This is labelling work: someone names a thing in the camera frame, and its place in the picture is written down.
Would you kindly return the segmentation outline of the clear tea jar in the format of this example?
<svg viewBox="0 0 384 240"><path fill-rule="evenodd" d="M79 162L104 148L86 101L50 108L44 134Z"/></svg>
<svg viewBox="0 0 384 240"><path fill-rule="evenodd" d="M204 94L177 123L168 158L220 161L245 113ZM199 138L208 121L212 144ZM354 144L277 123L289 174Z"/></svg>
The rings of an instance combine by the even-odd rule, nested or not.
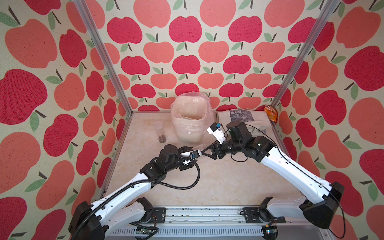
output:
<svg viewBox="0 0 384 240"><path fill-rule="evenodd" d="M155 130L158 136L158 141L160 143L165 143L167 141L167 138L166 138L163 122L155 122Z"/></svg>
<svg viewBox="0 0 384 240"><path fill-rule="evenodd" d="M200 145L194 147L194 150L199 150L202 152L208 146L209 146L209 144L200 144Z"/></svg>

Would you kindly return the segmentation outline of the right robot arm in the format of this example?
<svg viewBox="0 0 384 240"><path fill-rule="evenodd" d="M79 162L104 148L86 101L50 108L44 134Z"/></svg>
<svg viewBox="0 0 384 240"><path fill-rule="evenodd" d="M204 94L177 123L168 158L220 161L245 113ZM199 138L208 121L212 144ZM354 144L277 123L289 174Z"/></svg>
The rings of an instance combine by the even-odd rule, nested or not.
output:
<svg viewBox="0 0 384 240"><path fill-rule="evenodd" d="M261 221L270 223L278 218L291 217L306 219L320 229L331 226L337 209L341 207L345 191L343 185L329 183L311 173L284 154L268 136L252 136L244 122L230 122L227 130L230 139L226 139L221 124L213 123L208 127L208 133L216 138L208 147L210 158L216 160L225 155L243 153L280 174L303 194L298 199L265 198L257 213Z"/></svg>

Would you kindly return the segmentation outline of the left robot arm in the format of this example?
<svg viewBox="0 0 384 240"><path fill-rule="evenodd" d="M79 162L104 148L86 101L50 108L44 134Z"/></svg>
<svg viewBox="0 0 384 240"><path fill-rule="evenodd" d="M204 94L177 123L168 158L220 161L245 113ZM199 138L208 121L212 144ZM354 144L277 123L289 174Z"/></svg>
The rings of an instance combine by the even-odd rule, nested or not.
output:
<svg viewBox="0 0 384 240"><path fill-rule="evenodd" d="M176 169L184 171L198 167L200 150L190 147L177 148L166 145L158 157L146 164L136 176L125 185L91 204L80 203L72 217L69 232L73 240L103 240L124 225L139 225L147 222L154 214L153 205L141 195L155 186L164 186L179 191L189 190L197 185L201 172L189 186L179 187L164 182L167 173Z"/></svg>

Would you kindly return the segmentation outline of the white trash bin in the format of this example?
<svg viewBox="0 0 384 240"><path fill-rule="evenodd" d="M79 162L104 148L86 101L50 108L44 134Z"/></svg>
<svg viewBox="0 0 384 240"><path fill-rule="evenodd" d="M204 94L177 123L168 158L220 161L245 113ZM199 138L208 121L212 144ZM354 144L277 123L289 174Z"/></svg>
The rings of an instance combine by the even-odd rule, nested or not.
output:
<svg viewBox="0 0 384 240"><path fill-rule="evenodd" d="M172 122L182 142L198 143L206 130L208 102L201 95L180 95L171 106Z"/></svg>

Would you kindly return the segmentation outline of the clear plastic bin liner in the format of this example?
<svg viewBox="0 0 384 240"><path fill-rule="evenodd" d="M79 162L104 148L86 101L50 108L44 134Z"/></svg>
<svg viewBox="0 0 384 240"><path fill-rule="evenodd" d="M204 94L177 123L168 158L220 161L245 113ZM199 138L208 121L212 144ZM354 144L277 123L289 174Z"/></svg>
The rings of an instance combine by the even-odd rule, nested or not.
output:
<svg viewBox="0 0 384 240"><path fill-rule="evenodd" d="M171 117L181 138L202 136L214 122L211 100L204 93L181 94L171 104Z"/></svg>

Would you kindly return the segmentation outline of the folded printed tote bag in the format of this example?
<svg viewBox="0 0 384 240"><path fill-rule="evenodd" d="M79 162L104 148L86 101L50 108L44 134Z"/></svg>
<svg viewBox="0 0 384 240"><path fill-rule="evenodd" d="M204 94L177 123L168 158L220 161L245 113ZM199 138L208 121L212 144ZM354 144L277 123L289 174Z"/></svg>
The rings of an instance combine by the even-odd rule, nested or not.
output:
<svg viewBox="0 0 384 240"><path fill-rule="evenodd" d="M246 125L258 128L269 137L274 135L272 124L265 112L234 109L217 112L217 114L219 123L223 124L224 127L226 127L230 122L241 121Z"/></svg>

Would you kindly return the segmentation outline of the orange snack packet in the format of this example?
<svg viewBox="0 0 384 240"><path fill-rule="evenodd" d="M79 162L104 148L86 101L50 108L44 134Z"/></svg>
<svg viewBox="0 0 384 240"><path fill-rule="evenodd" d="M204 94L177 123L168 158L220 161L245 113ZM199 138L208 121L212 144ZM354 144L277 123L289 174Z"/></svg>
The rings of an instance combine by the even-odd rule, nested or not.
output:
<svg viewBox="0 0 384 240"><path fill-rule="evenodd" d="M269 106L269 105L265 105L264 107L264 111L265 113L267 114L268 118L270 121L274 122L274 123L277 123L278 122L278 112L275 108Z"/></svg>

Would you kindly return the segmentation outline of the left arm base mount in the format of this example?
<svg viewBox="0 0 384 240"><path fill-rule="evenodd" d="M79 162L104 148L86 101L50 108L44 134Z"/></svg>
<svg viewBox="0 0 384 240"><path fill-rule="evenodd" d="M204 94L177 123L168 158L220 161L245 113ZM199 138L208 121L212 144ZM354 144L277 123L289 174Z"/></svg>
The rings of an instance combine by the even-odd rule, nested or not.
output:
<svg viewBox="0 0 384 240"><path fill-rule="evenodd" d="M155 207L152 210L145 211L144 216L138 220L139 224L164 224L166 218L166 208Z"/></svg>

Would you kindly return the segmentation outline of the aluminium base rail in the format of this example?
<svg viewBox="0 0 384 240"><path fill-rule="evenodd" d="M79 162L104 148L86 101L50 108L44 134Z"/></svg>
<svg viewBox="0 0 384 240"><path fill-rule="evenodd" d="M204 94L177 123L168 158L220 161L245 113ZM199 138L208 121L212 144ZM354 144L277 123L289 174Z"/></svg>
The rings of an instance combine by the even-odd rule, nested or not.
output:
<svg viewBox="0 0 384 240"><path fill-rule="evenodd" d="M164 224L124 225L108 240L330 240L305 219L284 217L284 224L247 224L240 211L255 206L156 206L166 208Z"/></svg>

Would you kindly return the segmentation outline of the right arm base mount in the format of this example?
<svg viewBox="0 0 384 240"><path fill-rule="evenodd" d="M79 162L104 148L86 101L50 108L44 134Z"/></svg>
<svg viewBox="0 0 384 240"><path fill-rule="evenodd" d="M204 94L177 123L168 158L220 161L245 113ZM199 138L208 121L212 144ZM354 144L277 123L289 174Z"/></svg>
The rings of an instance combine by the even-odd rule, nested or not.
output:
<svg viewBox="0 0 384 240"><path fill-rule="evenodd" d="M286 219L284 217L273 217L267 210L259 210L258 207L243 208L240 211L240 215L243 216L247 224L284 224Z"/></svg>

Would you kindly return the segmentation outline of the left aluminium frame post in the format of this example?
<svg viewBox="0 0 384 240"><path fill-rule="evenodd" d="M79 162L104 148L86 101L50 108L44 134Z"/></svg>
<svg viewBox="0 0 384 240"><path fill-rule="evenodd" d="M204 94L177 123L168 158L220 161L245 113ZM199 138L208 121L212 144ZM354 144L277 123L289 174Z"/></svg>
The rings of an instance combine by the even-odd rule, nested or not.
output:
<svg viewBox="0 0 384 240"><path fill-rule="evenodd" d="M89 35L91 36L92 41L95 44L95 47L99 53L99 56L101 58L101 61L105 67L105 70L107 74L109 75L113 86L115 90L117 91L117 95L119 99L121 100L121 103L123 104L123 107L125 108L128 117L131 117L133 115L133 110L131 108L131 105L128 101L128 98L125 94L123 85L120 81L120 78L118 74L115 71L115 68L112 64L112 60L109 56L109 53L107 51L107 48L105 47L105 44L103 43L99 31L97 29L97 26L95 24L95 21L93 20L92 14L87 6L86 1L83 0L74 0L75 5L77 7L77 10L89 32Z"/></svg>

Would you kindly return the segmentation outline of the aluminium frame post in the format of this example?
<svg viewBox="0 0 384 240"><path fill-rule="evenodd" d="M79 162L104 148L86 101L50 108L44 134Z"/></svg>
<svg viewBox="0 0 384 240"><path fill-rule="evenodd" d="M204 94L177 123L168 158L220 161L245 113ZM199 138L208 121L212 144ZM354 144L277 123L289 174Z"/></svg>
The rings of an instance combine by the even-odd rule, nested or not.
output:
<svg viewBox="0 0 384 240"><path fill-rule="evenodd" d="M75 5L77 7L77 10L89 32L89 35L91 36L92 41L95 44L95 47L99 53L99 56L101 58L101 61L105 67L105 70L107 74L109 75L113 86L115 90L117 91L117 95L119 99L121 100L121 103L123 104L123 107L125 108L128 117L131 117L133 115L133 110L131 108L131 105L128 101L128 98L125 94L123 85L120 81L120 78L118 74L115 71L115 68L112 64L112 60L109 56L109 53L107 51L107 48L105 47L105 44L103 43L99 31L97 29L97 26L95 24L95 21L93 20L92 14L87 6L86 1L83 0L74 0Z"/></svg>
<svg viewBox="0 0 384 240"><path fill-rule="evenodd" d="M315 41L318 39L321 31L323 30L326 23L330 19L331 15L337 9L340 3L341 1L336 1L336 0L326 1L306 41L303 43L303 46L300 48L299 54L297 55L295 61L293 62L288 74L283 77L283 82L281 84L281 87L279 88L279 90L276 93L276 96L271 102L272 107L275 108L281 101L281 98L283 97L284 93L288 89L290 82L294 79L296 73L298 72L299 68L301 67L308 53L314 47Z"/></svg>

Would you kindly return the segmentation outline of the right aluminium frame post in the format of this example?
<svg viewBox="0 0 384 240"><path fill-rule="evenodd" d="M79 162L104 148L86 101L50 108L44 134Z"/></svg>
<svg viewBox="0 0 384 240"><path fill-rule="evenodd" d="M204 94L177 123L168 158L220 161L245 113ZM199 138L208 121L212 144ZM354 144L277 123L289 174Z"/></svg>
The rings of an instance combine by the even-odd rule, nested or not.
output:
<svg viewBox="0 0 384 240"><path fill-rule="evenodd" d="M323 30L326 23L330 19L331 15L337 9L340 3L341 1L336 1L336 0L326 1L306 41L303 43L303 46L300 48L299 54L297 55L295 61L293 62L288 74L283 77L283 82L281 84L281 87L279 88L279 90L276 93L276 96L271 102L272 107L275 108L281 101L281 98L283 97L284 93L288 89L290 82L294 79L296 73L298 72L299 68L301 67L308 53L314 47L315 41L318 39L321 31Z"/></svg>

